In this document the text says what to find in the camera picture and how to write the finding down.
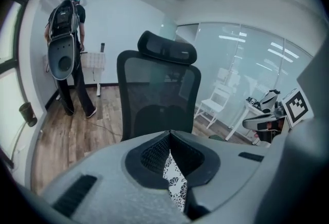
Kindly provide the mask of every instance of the chair headrest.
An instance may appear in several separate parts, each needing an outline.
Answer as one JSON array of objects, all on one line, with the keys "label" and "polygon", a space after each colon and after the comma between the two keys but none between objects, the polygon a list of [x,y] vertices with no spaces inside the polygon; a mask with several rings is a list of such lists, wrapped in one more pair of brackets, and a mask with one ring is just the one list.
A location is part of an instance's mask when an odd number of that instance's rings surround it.
[{"label": "chair headrest", "polygon": [[140,53],[163,61],[191,65],[196,61],[196,50],[191,44],[176,42],[145,31],[138,41]]}]

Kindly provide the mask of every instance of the black pants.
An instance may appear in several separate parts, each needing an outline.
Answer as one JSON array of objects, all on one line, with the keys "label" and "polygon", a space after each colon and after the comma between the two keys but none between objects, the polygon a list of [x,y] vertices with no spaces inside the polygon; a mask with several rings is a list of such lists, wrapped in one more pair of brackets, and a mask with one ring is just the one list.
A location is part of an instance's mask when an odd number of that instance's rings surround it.
[{"label": "black pants", "polygon": [[[80,44],[77,44],[76,63],[75,63],[75,68],[72,72],[72,76],[73,76],[74,85],[75,85],[79,100],[81,102],[82,108],[83,108],[86,116],[88,117],[94,112],[95,107],[89,98],[89,95],[86,91],[86,87],[84,84],[79,48],[80,48]],[[64,101],[63,107],[65,109],[65,112],[68,115],[72,115],[73,114],[72,112],[74,112],[74,106],[73,106],[72,99],[70,96],[70,91],[69,91],[69,88],[67,85],[67,80],[63,80],[63,81],[57,80],[57,84],[58,84],[59,94],[60,94],[62,100]]]}]

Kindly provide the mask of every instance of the sneaker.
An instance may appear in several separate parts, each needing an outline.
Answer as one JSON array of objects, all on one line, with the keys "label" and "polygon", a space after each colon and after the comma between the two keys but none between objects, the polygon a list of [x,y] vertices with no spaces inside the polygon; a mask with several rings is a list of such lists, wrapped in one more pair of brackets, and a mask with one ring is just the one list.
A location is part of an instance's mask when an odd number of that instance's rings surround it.
[{"label": "sneaker", "polygon": [[95,113],[97,112],[97,107],[95,107],[95,110],[93,111],[93,113],[89,116],[86,116],[86,118],[90,118],[91,116],[93,116]]}]

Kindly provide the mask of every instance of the wall-mounted object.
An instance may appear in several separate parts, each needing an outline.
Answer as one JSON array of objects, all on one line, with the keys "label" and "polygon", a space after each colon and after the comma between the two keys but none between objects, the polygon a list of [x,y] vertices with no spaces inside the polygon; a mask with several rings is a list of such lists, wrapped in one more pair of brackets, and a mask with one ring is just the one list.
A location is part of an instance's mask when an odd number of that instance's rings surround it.
[{"label": "wall-mounted object", "polygon": [[20,108],[19,111],[23,116],[25,122],[27,122],[28,126],[33,127],[36,122],[38,121],[37,118],[34,116],[34,111],[32,109],[31,103],[24,103]]}]

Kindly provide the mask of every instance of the person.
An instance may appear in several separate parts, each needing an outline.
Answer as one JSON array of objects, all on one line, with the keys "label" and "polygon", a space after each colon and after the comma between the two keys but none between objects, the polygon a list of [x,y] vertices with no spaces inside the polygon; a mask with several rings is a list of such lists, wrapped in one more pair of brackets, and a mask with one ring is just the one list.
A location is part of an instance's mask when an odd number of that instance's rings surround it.
[{"label": "person", "polygon": [[[73,4],[77,8],[77,14],[79,17],[80,25],[79,25],[79,30],[80,30],[80,41],[78,39],[78,33],[77,31],[73,33],[75,41],[76,41],[76,62],[75,66],[72,72],[73,80],[74,80],[74,85],[77,91],[78,98],[81,102],[82,108],[85,112],[86,118],[90,118],[93,116],[97,108],[94,107],[92,101],[90,100],[90,97],[86,91],[85,84],[84,84],[84,78],[83,78],[83,73],[82,73],[82,67],[81,67],[81,60],[80,60],[80,51],[84,51],[84,37],[85,37],[85,31],[84,31],[84,22],[86,19],[86,13],[85,9],[80,5],[80,0],[72,0]],[[44,37],[47,41],[47,44],[49,42],[49,25],[52,20],[53,14],[55,13],[56,8],[52,11],[50,14],[48,24],[45,29]],[[57,85],[58,85],[58,91],[60,94],[60,97],[64,101],[63,107],[65,109],[65,112],[67,115],[71,116],[74,114],[74,106],[73,102],[70,96],[69,88],[67,85],[67,80],[59,81],[57,80]]]}]

